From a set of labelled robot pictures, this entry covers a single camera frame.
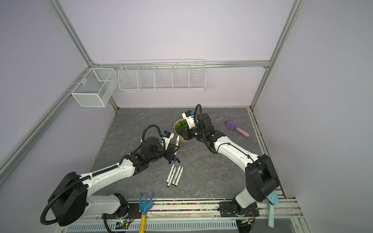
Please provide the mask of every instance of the wall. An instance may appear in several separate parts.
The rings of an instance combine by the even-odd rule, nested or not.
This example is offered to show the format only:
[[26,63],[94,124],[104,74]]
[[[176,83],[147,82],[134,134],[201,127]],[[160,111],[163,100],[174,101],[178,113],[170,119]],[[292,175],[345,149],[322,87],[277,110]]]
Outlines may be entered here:
[[307,1],[254,109],[311,232],[371,232],[373,2]]
[[83,108],[70,100],[0,188],[2,232],[52,232],[55,224],[39,221],[48,198],[66,174],[88,172],[112,117],[110,105]]
[[61,0],[94,62],[269,60],[293,0]]
[[263,77],[263,67],[208,68],[205,91],[123,92],[113,97],[119,107],[249,106]]
[[0,7],[0,163],[85,69],[43,0]]

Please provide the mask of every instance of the white wire basket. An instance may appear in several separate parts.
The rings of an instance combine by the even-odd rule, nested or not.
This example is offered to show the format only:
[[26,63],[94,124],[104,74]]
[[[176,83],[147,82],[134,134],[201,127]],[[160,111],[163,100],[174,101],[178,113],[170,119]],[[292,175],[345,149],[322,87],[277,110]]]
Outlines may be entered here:
[[112,68],[91,68],[71,92],[82,107],[105,107],[118,79]]
[[206,89],[204,62],[162,63],[121,66],[118,71],[122,91],[188,91]]

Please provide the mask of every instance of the marker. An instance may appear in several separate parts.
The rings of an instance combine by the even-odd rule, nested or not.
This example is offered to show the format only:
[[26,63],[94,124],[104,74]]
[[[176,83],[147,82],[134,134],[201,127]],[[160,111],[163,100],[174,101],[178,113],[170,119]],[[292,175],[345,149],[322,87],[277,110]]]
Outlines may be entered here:
[[167,184],[168,184],[168,182],[170,181],[170,177],[171,177],[172,170],[173,170],[174,167],[175,167],[175,164],[173,163],[173,164],[172,164],[172,167],[171,167],[171,170],[170,170],[170,173],[168,173],[168,177],[167,177],[167,180],[166,180],[166,183],[167,183]]
[[178,171],[176,172],[175,177],[174,177],[174,179],[173,179],[173,181],[172,181],[172,184],[173,184],[173,185],[175,184],[176,179],[178,178],[178,175],[179,175],[180,169],[181,169],[181,165],[179,166]]
[[176,138],[176,144],[175,144],[176,146],[178,146],[178,145],[179,145],[179,140],[180,140],[180,135],[178,135],[178,137]]
[[178,179],[176,180],[176,183],[175,183],[175,187],[176,187],[176,186],[178,185],[178,183],[179,183],[179,180],[180,180],[181,174],[183,173],[183,169],[184,169],[184,167],[182,167],[181,170],[180,170],[180,173],[179,173]]
[[172,170],[172,174],[171,174],[170,180],[169,180],[169,182],[167,184],[168,187],[170,187],[171,180],[172,180],[173,174],[175,174],[175,171],[176,171],[176,167],[174,167],[173,170]]

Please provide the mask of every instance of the blue garden fork head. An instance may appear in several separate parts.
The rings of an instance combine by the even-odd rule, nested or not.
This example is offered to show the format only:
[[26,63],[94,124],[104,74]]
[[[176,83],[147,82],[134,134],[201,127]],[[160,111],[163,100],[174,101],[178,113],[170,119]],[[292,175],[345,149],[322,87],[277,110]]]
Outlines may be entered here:
[[146,212],[151,209],[151,205],[153,204],[153,195],[154,195],[154,193],[151,194],[151,196],[150,196],[150,202],[148,202],[147,201],[147,199],[148,199],[148,193],[146,193],[146,195],[145,195],[145,201],[141,202],[142,193],[140,194],[139,209],[142,211],[142,214],[146,214]]

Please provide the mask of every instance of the brown plant pot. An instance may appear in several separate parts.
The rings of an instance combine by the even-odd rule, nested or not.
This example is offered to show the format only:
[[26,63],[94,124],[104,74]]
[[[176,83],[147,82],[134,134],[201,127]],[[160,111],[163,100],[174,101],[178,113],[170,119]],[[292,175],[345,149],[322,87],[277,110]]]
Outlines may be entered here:
[[[178,120],[178,121],[176,121],[176,123],[175,123],[175,125],[173,126],[173,128],[174,128],[174,130],[175,130],[175,133],[176,133],[176,136],[178,135],[178,133],[176,132],[176,125],[180,122],[180,121],[182,121],[182,120],[184,120],[184,119],[180,119],[180,120]],[[184,140],[184,138],[182,137],[182,136],[180,136],[180,141],[181,142],[189,142],[190,140]]]

